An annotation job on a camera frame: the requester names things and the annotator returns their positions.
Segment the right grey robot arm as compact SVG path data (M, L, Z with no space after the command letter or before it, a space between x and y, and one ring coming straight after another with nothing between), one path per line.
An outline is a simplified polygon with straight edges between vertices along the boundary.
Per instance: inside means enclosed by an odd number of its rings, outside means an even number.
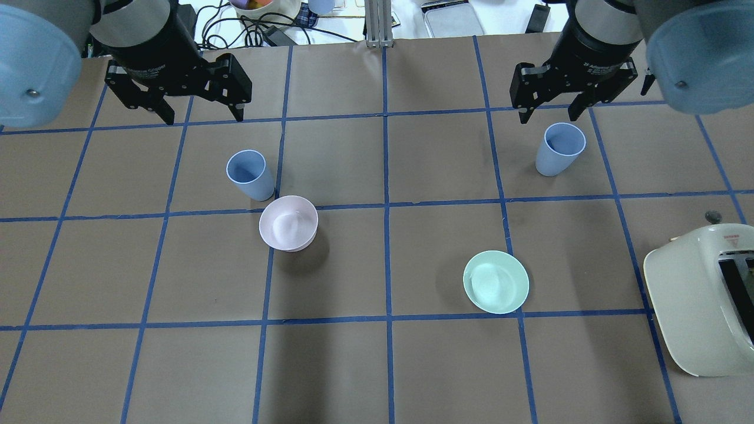
M568 20L542 65L517 64L511 103L526 124L536 108L576 95L574 121L614 101L636 78L632 59L646 46L646 94L657 84L674 110L715 114L752 104L751 1L568 1Z

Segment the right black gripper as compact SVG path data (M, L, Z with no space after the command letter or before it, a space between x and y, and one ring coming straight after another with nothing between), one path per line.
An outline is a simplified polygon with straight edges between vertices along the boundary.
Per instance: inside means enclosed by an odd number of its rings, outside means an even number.
M570 121L595 104L609 104L637 77L628 59L643 34L633 1L565 1L568 19L549 59L538 67L520 62L511 80L511 105L521 124L536 108L565 93L568 78L577 96L568 107Z

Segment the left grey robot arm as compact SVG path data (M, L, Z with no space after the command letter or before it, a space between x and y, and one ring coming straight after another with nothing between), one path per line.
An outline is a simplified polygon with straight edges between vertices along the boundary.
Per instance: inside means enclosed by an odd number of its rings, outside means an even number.
M175 121L167 97L219 102L236 121L252 100L252 81L236 57L200 56L170 1L3 1L1 24L5 126L37 128L59 116L89 37L111 57L105 83L115 96L165 124Z

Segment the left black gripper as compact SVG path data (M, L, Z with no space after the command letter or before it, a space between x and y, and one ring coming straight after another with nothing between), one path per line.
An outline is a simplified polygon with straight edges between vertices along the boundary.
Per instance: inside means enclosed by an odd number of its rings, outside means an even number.
M212 62L199 56L176 1L104 1L94 38L111 56L105 83L130 110L143 108L173 125L166 94L196 95L226 105L235 121L243 121L251 79L233 54Z

